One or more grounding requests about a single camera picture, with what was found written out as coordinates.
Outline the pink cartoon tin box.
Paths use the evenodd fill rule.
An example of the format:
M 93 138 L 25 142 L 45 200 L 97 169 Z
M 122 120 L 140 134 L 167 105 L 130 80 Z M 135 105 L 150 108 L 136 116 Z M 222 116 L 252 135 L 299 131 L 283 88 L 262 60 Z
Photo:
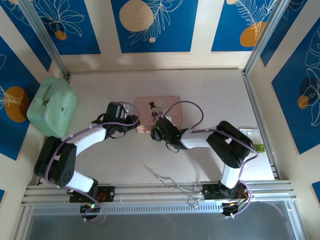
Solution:
M 137 97 L 135 106 L 140 113 L 140 122 L 142 125 L 154 125 L 159 118 L 163 118 L 169 108 L 180 101 L 179 96 L 150 96 Z M 183 123 L 182 107 L 178 103 L 173 106 L 165 115 L 174 125 Z

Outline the metal forceps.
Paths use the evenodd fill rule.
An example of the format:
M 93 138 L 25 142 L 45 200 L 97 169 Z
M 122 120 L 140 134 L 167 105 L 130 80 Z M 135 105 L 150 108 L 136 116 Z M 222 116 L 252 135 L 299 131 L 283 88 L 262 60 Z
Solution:
M 143 165 L 158 181 L 160 181 L 166 188 L 172 188 L 180 191 L 183 195 L 187 196 L 186 203 L 193 209 L 199 207 L 200 198 L 198 195 L 202 194 L 203 187 L 197 183 L 192 183 L 190 185 L 184 185 L 175 182 L 169 176 L 161 176 L 149 168 L 147 165 Z

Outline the mint green zip bag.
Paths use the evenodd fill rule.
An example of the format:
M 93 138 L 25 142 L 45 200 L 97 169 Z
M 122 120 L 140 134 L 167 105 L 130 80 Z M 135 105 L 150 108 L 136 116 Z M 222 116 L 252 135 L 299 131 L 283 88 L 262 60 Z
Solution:
M 27 119 L 45 136 L 63 138 L 77 106 L 78 98 L 65 79 L 47 77 L 28 107 Z

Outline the clear plastic container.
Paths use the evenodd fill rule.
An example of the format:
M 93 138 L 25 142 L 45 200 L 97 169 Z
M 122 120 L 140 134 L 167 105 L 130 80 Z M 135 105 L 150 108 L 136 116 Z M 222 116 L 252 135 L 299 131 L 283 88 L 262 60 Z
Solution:
M 260 133 L 257 129 L 253 128 L 239 128 L 240 132 L 246 135 L 248 138 L 251 139 L 254 145 L 258 145 L 261 143 Z

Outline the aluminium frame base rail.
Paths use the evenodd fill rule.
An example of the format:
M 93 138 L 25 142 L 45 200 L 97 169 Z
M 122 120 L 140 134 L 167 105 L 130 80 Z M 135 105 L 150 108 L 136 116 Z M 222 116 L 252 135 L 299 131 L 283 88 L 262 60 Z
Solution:
M 197 182 L 197 183 L 180 183 L 182 185 L 190 184 L 217 184 L 216 182 Z M 248 181 L 247 193 L 244 197 L 228 200 L 205 200 L 203 193 L 198 195 L 200 203 L 221 202 L 230 203 L 232 201 L 243 201 L 250 197 L 251 201 L 285 201 L 296 200 L 296 193 L 293 186 L 288 180 L 262 180 Z M 113 202 L 101 202 L 102 205 L 129 205 L 129 204 L 187 204 L 187 196 L 180 191 L 165 187 L 161 182 L 151 184 L 104 184 L 104 186 L 113 186 Z M 66 204 L 87 204 L 70 202 L 70 195 L 64 188 L 41 184 L 28 186 L 22 198 L 22 206 L 49 206 L 49 205 L 66 205 Z

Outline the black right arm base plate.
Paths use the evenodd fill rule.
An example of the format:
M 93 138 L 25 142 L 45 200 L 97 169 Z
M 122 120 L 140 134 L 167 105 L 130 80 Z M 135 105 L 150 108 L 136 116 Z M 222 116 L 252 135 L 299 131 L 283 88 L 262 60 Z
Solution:
M 240 182 L 233 188 L 228 188 L 220 182 L 202 185 L 205 200 L 233 200 L 243 198 L 247 192 L 248 188 Z

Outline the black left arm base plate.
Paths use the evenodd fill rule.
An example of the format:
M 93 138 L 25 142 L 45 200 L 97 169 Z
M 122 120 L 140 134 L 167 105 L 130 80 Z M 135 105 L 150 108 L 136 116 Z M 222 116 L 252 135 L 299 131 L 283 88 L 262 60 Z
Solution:
M 114 200 L 114 191 L 114 186 L 94 186 L 87 194 L 99 203 L 110 203 Z M 66 192 L 70 195 L 69 201 L 71 203 L 89 203 L 92 201 L 87 196 L 78 192 L 71 192 L 71 190 L 67 190 Z

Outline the aluminium frame side rail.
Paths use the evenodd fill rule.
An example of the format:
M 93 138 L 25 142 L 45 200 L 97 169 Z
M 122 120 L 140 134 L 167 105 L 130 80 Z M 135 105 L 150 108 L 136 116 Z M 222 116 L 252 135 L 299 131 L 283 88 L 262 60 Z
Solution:
M 257 122 L 257 128 L 259 130 L 261 139 L 262 139 L 263 144 L 265 146 L 266 155 L 268 157 L 270 165 L 272 167 L 274 167 L 274 172 L 275 172 L 275 175 L 276 175 L 276 179 L 277 180 L 282 180 L 282 176 L 281 176 L 281 174 L 280 174 L 280 172 L 278 170 L 278 167 L 277 167 L 277 158 L 276 158 L 274 149 L 272 147 L 272 144 L 271 144 L 271 141 L 270 141 L 270 138 L 269 138 L 269 135 L 268 135 L 268 131 L 266 129 L 266 125 L 265 125 L 265 122 L 264 122 L 264 119 L 263 119 L 262 111 L 261 111 L 260 106 L 259 106 L 257 95 L 256 95 L 256 93 L 254 91 L 254 88 L 252 86 L 250 78 L 248 77 L 246 72 L 243 70 L 241 72 L 241 74 L 242 74 L 244 85 L 245 85 L 246 91 L 248 93 L 248 97 L 249 97 L 249 100 L 250 100 L 250 103 L 251 103 L 251 106 L 252 106 L 252 110 L 253 110 L 253 113 L 254 113 L 254 116 L 255 116 L 255 119 L 256 119 L 256 122 Z

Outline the aluminium frame post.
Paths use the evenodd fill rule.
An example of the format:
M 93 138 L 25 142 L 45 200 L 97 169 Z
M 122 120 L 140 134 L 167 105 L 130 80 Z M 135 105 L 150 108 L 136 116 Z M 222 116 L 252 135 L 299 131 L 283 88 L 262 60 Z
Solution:
M 254 46 L 246 65 L 243 68 L 243 75 L 248 76 L 260 58 L 262 51 L 272 36 L 274 29 L 278 25 L 283 13 L 285 12 L 290 0 L 277 0 L 263 30 Z
M 46 52 L 54 61 L 58 70 L 62 73 L 63 78 L 68 80 L 70 72 L 67 70 L 58 49 L 56 48 L 52 38 L 46 30 L 32 3 L 29 0 L 17 0 L 17 2 L 25 18 L 28 20 L 33 31 L 45 48 Z

